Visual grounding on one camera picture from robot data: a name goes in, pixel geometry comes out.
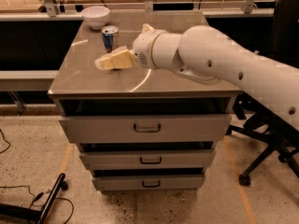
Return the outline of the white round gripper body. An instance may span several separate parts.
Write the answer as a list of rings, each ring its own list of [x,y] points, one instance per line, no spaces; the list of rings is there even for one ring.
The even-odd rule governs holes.
[[[135,39],[133,43],[133,52],[136,62],[148,69],[156,69],[156,65],[152,58],[152,50],[156,39],[165,30],[147,30],[142,31],[141,34]]]

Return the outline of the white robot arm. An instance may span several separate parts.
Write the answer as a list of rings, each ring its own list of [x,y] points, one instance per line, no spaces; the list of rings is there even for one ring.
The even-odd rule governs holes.
[[[101,70],[136,64],[206,85],[228,81],[299,129],[299,70],[244,49],[210,26],[171,34],[144,24],[132,49],[119,47],[95,61]]]

